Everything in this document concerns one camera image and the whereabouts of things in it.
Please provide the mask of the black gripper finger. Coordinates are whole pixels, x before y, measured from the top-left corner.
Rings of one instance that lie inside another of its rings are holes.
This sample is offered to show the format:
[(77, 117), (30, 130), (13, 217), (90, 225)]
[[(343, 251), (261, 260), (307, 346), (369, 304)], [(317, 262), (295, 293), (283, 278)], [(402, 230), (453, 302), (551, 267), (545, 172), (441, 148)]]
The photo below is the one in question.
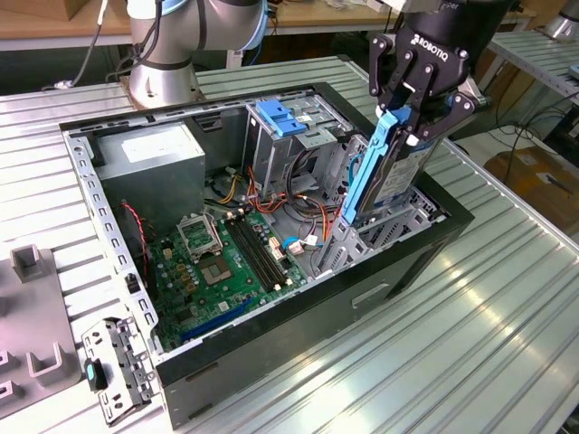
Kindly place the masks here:
[(419, 141), (446, 137), (471, 118), (478, 109), (478, 99), (457, 91), (447, 97), (429, 101), (419, 112), (409, 117), (409, 134)]
[(398, 33), (395, 41), (379, 33), (370, 42), (369, 93), (381, 113), (404, 105), (413, 116), (422, 114), (425, 63), (419, 33)]

